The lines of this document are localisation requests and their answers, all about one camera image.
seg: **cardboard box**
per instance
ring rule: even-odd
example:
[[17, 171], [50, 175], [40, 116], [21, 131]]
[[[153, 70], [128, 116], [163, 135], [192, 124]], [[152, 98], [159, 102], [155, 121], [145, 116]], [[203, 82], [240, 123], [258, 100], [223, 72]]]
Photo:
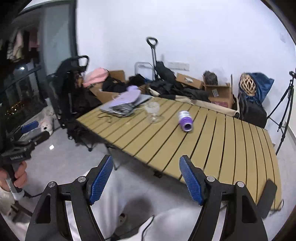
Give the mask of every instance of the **cardboard box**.
[[190, 85], [190, 86], [195, 87], [197, 89], [202, 89], [202, 87], [203, 87], [203, 82], [201, 80], [192, 78], [188, 75], [178, 73], [176, 80], [180, 83], [183, 83], [185, 85]]
[[[109, 71], [109, 75], [110, 75], [110, 77], [115, 78], [115, 79], [118, 79], [121, 82], [125, 82], [125, 83], [127, 82], [127, 80], [125, 79], [125, 74], [124, 74], [124, 71], [123, 70]], [[116, 92], [102, 91], [102, 86], [103, 86], [103, 83], [98, 83], [94, 87], [90, 88], [90, 91], [103, 104], [107, 103], [108, 101], [113, 100], [113, 97], [115, 95], [118, 95], [119, 94], [119, 93], [116, 93]], [[146, 93], [146, 85], [140, 86], [139, 89], [141, 90], [141, 93], [142, 94], [145, 94]]]
[[226, 85], [205, 85], [205, 91], [209, 93], [209, 100], [217, 105], [232, 108], [233, 96], [232, 96], [232, 75], [231, 84]]

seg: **screw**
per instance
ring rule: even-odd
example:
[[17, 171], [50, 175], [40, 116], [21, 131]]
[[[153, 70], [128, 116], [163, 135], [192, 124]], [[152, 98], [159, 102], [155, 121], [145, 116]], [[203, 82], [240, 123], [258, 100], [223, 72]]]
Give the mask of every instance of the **screw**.
[[243, 183], [243, 182], [237, 182], [237, 185], [238, 185], [240, 188], [243, 188], [243, 187], [244, 187], [244, 183]]
[[78, 182], [80, 182], [80, 183], [84, 182], [85, 180], [86, 180], [85, 177], [78, 177]]
[[52, 187], [54, 187], [55, 186], [55, 182], [50, 182], [49, 184], [48, 184], [48, 187], [49, 188], [52, 188]]
[[207, 177], [207, 180], [208, 180], [209, 182], [213, 182], [213, 181], [215, 181], [215, 178], [212, 177], [212, 176], [208, 176], [208, 177]]

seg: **electrical outlet panel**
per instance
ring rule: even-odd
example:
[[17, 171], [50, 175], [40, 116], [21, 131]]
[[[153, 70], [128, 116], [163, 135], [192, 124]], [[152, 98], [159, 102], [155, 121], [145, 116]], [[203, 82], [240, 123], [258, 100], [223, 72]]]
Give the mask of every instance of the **electrical outlet panel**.
[[168, 62], [169, 69], [189, 71], [189, 64], [182, 62]]

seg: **finger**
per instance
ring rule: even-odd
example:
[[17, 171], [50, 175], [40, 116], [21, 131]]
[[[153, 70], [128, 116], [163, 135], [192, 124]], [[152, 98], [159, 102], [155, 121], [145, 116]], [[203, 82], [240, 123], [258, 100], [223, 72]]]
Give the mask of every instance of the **finger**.
[[25, 172], [22, 176], [20, 176], [15, 182], [14, 185], [17, 188], [23, 188], [27, 181], [27, 173]]
[[15, 173], [15, 178], [19, 178], [21, 175], [23, 175], [26, 168], [27, 168], [27, 163], [25, 161], [22, 161], [20, 166], [19, 166], [19, 169]]
[[7, 172], [2, 168], [0, 168], [0, 178], [1, 179], [6, 179], [7, 178]]

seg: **wooden slat table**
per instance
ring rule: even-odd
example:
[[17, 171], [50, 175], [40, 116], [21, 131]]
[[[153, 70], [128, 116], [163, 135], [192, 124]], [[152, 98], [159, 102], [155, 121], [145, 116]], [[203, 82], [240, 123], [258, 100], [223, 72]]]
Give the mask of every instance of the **wooden slat table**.
[[[277, 185], [272, 208], [281, 203], [281, 180], [275, 151], [266, 130], [198, 106], [155, 98], [161, 121], [150, 124], [144, 109], [129, 117], [115, 117], [96, 108], [77, 120], [107, 142], [158, 171], [183, 181], [179, 158], [192, 163], [222, 183], [246, 184], [255, 203], [267, 179]], [[184, 132], [178, 113], [189, 111], [193, 130]]]

